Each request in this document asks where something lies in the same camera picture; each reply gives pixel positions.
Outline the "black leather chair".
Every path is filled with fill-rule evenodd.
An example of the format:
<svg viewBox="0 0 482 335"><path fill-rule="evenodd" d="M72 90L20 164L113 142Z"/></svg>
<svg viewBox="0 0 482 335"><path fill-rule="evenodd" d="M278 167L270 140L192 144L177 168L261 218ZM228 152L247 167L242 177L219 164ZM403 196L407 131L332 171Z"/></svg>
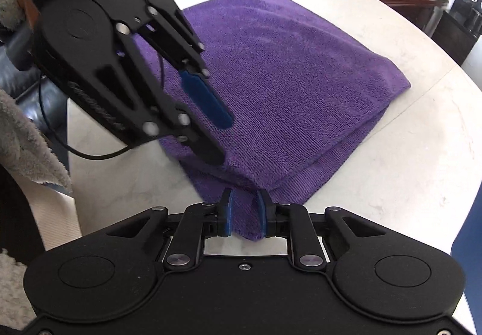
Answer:
<svg viewBox="0 0 482 335"><path fill-rule="evenodd" d="M33 64L32 31L23 23L1 41L1 89L16 102L24 115L46 137L47 144L64 163L66 142L66 96Z"/></svg>

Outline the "blue table mat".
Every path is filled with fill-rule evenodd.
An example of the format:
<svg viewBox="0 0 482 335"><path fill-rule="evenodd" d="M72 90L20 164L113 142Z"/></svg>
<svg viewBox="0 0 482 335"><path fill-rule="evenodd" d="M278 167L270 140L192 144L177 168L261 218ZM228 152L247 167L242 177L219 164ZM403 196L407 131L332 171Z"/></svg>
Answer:
<svg viewBox="0 0 482 335"><path fill-rule="evenodd" d="M465 272L465 296L475 330L481 334L481 203L472 205L451 254Z"/></svg>

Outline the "purple towel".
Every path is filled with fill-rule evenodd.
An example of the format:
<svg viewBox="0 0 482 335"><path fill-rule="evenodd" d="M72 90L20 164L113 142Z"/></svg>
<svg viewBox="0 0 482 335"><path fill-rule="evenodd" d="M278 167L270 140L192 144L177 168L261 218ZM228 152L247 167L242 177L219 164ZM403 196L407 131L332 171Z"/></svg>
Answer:
<svg viewBox="0 0 482 335"><path fill-rule="evenodd" d="M185 17L206 43L211 86L234 114L229 129L196 116L225 150L203 163L160 140L205 202L233 195L234 233L259 240L257 193L304 204L337 172L410 82L387 58L291 0L211 0Z"/></svg>

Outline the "black water dispenser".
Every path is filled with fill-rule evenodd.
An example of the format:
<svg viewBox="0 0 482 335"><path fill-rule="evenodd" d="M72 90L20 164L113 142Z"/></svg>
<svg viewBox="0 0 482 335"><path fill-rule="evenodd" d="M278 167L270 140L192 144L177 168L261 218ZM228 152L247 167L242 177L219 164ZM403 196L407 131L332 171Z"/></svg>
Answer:
<svg viewBox="0 0 482 335"><path fill-rule="evenodd" d="M459 66L471 53L481 35L481 0L454 0L444 11L432 40Z"/></svg>

